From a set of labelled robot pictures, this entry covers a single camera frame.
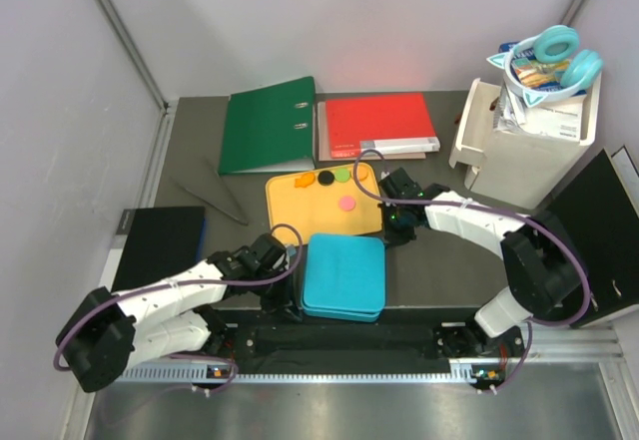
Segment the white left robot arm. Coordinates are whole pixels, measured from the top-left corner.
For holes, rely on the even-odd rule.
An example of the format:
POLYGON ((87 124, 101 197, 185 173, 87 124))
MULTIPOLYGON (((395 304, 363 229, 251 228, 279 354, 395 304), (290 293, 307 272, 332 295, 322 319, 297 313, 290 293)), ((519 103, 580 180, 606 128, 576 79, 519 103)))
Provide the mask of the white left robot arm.
POLYGON ((266 310, 291 312, 289 284, 302 247, 300 241, 284 244, 269 231, 146 286, 96 288, 56 337, 53 367, 95 393, 148 361, 230 360, 229 329, 215 304, 252 293, 266 310))

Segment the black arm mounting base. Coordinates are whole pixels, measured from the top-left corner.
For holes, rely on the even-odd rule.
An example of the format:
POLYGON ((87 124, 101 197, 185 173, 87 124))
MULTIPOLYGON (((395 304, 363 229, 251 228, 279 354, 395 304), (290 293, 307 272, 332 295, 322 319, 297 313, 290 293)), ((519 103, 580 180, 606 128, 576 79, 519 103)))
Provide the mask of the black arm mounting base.
POLYGON ((217 346, 236 359, 279 350, 411 350, 433 359, 514 359, 523 353, 519 328, 491 339, 470 325, 473 313, 465 307, 388 307, 377 320, 366 323, 308 315, 294 321, 251 309, 221 309, 218 315, 227 327, 217 346))

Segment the metal kitchen tongs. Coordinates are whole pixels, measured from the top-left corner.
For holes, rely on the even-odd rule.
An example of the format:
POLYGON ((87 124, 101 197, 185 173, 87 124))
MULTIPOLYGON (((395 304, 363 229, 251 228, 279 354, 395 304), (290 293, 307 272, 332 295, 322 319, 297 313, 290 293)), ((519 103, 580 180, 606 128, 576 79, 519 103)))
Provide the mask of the metal kitchen tongs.
POLYGON ((248 226, 250 223, 249 217, 220 176, 215 164, 205 156, 199 156, 198 162, 206 168, 206 186, 194 187, 191 183, 179 180, 175 176, 170 176, 173 185, 227 219, 241 226, 248 226))

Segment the yellow plastic tray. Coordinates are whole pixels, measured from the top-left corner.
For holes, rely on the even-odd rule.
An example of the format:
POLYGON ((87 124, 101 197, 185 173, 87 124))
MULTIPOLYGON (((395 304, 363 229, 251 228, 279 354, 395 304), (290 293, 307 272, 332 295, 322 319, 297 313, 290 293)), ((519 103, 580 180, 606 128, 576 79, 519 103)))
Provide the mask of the yellow plastic tray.
POLYGON ((270 227, 275 237, 284 244, 306 244, 316 233, 363 235, 377 233, 382 229, 382 215, 378 200, 370 197, 379 195, 375 172, 367 163, 348 164, 314 171, 316 181, 305 189, 296 189, 295 179, 303 173, 276 176, 265 186, 270 227), (368 177, 361 183, 351 176, 351 170, 363 166, 368 177), (334 172, 336 169, 350 170, 350 180, 330 186, 318 182, 321 171, 334 172), (356 207, 350 212, 341 210, 338 201, 351 196, 356 207))

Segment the teal tin lid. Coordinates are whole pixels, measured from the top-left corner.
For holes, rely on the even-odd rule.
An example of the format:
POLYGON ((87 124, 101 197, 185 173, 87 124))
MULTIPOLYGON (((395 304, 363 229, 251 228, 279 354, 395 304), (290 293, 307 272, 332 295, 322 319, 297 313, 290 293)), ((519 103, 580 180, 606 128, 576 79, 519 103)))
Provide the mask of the teal tin lid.
POLYGON ((370 236, 314 234, 309 242, 303 309, 375 312, 386 302, 385 245, 370 236))

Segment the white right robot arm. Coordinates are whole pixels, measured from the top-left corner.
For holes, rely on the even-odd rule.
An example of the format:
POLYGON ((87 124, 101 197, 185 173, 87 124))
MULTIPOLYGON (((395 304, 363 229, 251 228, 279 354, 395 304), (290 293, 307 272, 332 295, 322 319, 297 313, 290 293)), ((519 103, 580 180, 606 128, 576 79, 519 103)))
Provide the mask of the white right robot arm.
POLYGON ((555 215, 489 208, 441 185, 424 189, 404 169, 384 172, 378 186, 387 243, 406 244, 424 227, 469 241, 503 261, 507 286, 475 312, 465 332, 473 353, 491 354, 508 329, 532 318, 541 321, 573 291, 590 294, 585 267, 555 215))

